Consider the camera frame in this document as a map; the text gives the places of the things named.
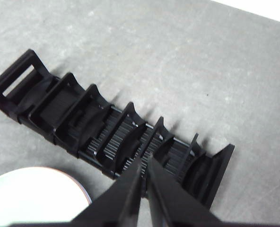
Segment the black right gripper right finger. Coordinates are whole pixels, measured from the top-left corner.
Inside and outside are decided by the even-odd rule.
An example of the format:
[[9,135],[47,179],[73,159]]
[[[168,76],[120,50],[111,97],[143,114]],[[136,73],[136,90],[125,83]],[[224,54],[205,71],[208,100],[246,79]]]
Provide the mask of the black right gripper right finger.
[[223,227],[154,158],[148,162],[148,200],[154,227]]

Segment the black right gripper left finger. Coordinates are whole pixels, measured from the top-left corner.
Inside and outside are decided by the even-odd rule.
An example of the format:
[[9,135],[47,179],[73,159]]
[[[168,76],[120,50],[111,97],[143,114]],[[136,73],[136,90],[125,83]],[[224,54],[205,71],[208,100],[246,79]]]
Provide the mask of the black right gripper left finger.
[[114,184],[78,214],[78,227],[135,227],[141,200],[141,159],[137,158]]

